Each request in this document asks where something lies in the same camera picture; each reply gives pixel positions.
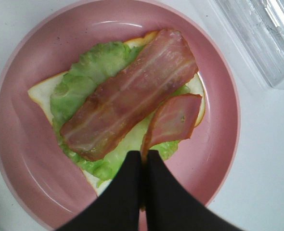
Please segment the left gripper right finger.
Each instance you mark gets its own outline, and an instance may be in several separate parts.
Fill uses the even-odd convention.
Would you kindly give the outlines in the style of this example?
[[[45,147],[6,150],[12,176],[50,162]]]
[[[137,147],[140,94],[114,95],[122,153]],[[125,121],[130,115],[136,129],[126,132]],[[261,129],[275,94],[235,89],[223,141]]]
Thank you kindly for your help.
[[[239,231],[191,196],[168,170],[159,152],[150,150],[144,168],[149,231]]]

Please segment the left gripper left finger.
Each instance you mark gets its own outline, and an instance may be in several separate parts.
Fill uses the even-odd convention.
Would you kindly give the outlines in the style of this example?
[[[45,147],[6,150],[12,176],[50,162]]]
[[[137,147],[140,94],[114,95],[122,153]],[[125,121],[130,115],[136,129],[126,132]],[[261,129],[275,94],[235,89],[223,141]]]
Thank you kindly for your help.
[[[79,215],[59,227],[59,231],[137,231],[141,155],[129,151],[103,193]]]

